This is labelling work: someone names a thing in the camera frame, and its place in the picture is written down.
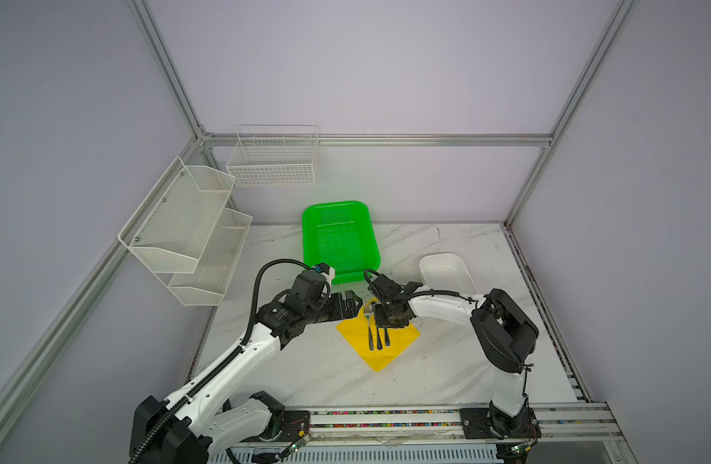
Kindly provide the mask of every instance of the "white wire basket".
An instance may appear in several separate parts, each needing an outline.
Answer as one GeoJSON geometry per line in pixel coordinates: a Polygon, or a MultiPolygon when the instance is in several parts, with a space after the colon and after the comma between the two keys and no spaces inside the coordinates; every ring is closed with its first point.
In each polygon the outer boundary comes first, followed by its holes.
{"type": "Polygon", "coordinates": [[[239,187],[306,186],[317,182],[319,127],[238,125],[226,170],[239,187]]]}
{"type": "Polygon", "coordinates": [[[217,306],[224,299],[252,217],[227,208],[234,176],[176,158],[173,180],[147,218],[138,212],[120,242],[185,306],[217,306]]]}

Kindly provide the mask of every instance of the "yellow napkin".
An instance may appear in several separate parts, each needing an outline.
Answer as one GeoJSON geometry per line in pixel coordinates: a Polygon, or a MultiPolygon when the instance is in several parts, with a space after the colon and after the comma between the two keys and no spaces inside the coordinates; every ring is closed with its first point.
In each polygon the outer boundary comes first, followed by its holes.
{"type": "Polygon", "coordinates": [[[387,346],[384,342],[384,330],[378,329],[381,344],[384,347],[383,350],[378,350],[376,348],[376,322],[373,320],[373,316],[371,316],[368,322],[371,327],[371,335],[373,336],[373,351],[371,351],[368,347],[367,328],[369,325],[366,322],[364,310],[371,302],[375,301],[376,299],[371,299],[368,303],[364,304],[363,309],[359,312],[357,317],[346,319],[338,324],[338,331],[342,334],[343,338],[350,343],[350,346],[353,347],[355,352],[366,361],[366,364],[371,366],[376,372],[379,372],[379,370],[385,368],[387,364],[402,354],[402,351],[420,336],[420,332],[418,332],[412,324],[406,326],[404,329],[389,329],[390,346],[387,346]]]}

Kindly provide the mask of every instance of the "marble tabletop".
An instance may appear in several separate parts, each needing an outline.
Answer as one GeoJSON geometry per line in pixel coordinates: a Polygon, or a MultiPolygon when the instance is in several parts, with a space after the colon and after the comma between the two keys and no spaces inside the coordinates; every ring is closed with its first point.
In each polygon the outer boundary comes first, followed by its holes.
{"type": "MultiPolygon", "coordinates": [[[[577,398],[546,332],[538,309],[498,224],[375,224],[379,272],[394,281],[420,281],[425,255],[455,253],[463,259],[480,294],[499,288],[518,303],[539,329],[527,362],[531,403],[575,403],[577,398]]],[[[196,372],[207,366],[246,328],[258,269],[278,258],[302,259],[301,226],[252,226],[226,299],[219,306],[196,372]]],[[[301,269],[279,264],[266,271],[260,302],[287,288],[301,269]]],[[[336,285],[371,298],[365,282],[336,285]]],[[[232,396],[234,403],[265,390],[286,406],[489,403],[493,369],[470,328],[431,318],[414,319],[421,335],[405,352],[374,372],[335,325],[307,326],[304,334],[256,370],[232,396]]]]}

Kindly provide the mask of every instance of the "green tray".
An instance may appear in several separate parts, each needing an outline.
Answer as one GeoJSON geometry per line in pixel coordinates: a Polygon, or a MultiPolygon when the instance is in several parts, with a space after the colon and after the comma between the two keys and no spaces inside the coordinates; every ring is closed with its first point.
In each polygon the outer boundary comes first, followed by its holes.
{"type": "Polygon", "coordinates": [[[379,269],[381,255],[371,217],[360,201],[310,206],[301,216],[301,225],[304,262],[334,267],[333,284],[362,281],[364,269],[379,269]]]}

